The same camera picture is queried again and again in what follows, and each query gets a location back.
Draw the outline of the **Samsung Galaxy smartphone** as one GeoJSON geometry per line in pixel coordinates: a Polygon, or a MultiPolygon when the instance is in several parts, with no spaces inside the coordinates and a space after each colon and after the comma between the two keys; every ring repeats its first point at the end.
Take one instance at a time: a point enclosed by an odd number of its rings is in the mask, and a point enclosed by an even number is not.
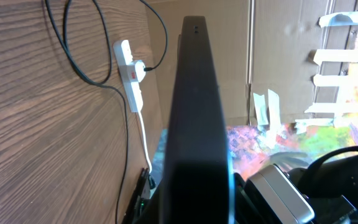
{"type": "Polygon", "coordinates": [[[233,223],[234,178],[206,19],[186,16],[178,44],[160,190],[161,223],[233,223]]]}

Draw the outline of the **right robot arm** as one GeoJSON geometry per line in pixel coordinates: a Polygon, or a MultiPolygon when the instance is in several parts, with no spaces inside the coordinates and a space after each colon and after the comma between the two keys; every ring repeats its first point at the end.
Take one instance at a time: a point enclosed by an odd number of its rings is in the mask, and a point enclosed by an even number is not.
{"type": "Polygon", "coordinates": [[[289,178],[315,213],[311,223],[358,223],[358,146],[292,169],[289,178]]]}

